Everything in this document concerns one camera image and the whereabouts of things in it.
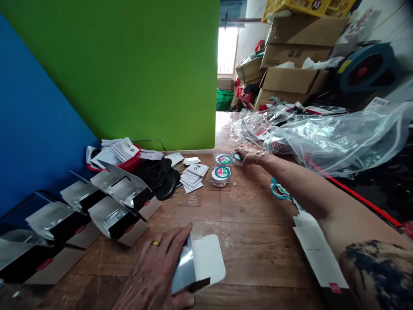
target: green bag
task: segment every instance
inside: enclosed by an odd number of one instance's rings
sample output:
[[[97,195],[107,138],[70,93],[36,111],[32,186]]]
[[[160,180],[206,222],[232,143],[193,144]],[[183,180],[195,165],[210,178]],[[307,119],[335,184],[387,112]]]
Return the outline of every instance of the green bag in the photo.
[[[229,90],[216,89],[216,110],[227,112],[231,107],[231,101],[234,93]]]

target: yellow crate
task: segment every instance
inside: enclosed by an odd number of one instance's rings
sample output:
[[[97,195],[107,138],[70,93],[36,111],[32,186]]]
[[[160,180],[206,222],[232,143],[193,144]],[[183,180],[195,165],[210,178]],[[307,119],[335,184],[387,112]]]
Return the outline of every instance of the yellow crate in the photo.
[[[346,17],[354,2],[356,0],[267,0],[261,22],[266,23],[268,15],[286,9],[317,17]]]

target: blue backdrop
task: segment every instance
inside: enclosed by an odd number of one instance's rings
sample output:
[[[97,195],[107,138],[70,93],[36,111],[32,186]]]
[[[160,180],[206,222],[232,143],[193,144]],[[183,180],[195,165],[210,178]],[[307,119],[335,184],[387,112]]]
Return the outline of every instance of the blue backdrop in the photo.
[[[0,14],[0,216],[37,189],[54,194],[90,177],[85,148],[99,142]],[[17,226],[38,209],[34,199],[2,220]]]

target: hand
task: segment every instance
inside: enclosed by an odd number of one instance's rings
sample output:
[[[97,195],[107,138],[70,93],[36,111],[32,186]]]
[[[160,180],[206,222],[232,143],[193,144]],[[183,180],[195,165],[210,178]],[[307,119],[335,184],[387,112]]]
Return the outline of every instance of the hand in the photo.
[[[259,150],[244,144],[244,145],[237,147],[234,151],[240,152],[244,157],[243,164],[248,165],[248,164],[253,164],[254,156],[257,154],[257,151]]]
[[[192,223],[155,236],[159,246],[146,242],[132,274],[114,309],[182,310],[194,305],[194,297],[184,291],[172,296],[172,276]]]

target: red basket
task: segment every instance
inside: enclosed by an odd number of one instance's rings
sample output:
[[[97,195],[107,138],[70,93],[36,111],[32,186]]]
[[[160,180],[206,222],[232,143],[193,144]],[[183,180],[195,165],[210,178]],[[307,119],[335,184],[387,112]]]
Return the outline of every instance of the red basket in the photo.
[[[135,156],[133,156],[130,160],[119,164],[118,167],[120,169],[123,169],[127,172],[132,172],[140,163],[141,159],[139,158],[139,152],[141,151],[141,148],[139,146],[137,146],[136,144],[134,144],[134,146],[136,146],[138,148],[138,152],[135,154]],[[93,168],[90,164],[86,164],[87,168],[91,171],[96,171],[96,172],[100,172],[103,169],[95,169]]]

